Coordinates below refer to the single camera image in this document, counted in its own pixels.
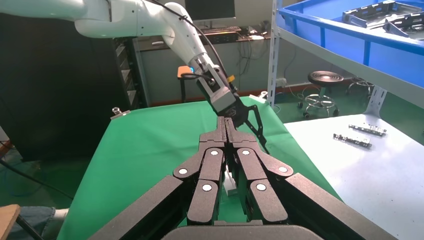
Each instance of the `black cabinet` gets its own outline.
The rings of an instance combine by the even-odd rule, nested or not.
[[[0,126],[24,161],[90,158],[112,108],[137,108],[117,50],[71,21],[0,14]]]

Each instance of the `computer monitor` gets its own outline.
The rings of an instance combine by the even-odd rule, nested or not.
[[[185,9],[193,21],[236,18],[234,0],[185,0]]]

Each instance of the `black stool seat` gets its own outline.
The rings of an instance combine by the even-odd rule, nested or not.
[[[323,88],[337,85],[344,80],[343,76],[331,71],[313,71],[308,74],[307,79]]]

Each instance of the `jeans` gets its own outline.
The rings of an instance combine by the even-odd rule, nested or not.
[[[44,238],[55,211],[54,207],[23,206],[20,208],[20,216]],[[33,240],[33,238],[15,222],[7,240]]]

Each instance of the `white table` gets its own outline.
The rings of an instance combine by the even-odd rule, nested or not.
[[[380,137],[348,128],[363,123],[386,129],[387,134]],[[400,240],[424,239],[424,146],[365,114],[285,127],[348,206]],[[333,134],[365,137],[372,146],[335,140]]]

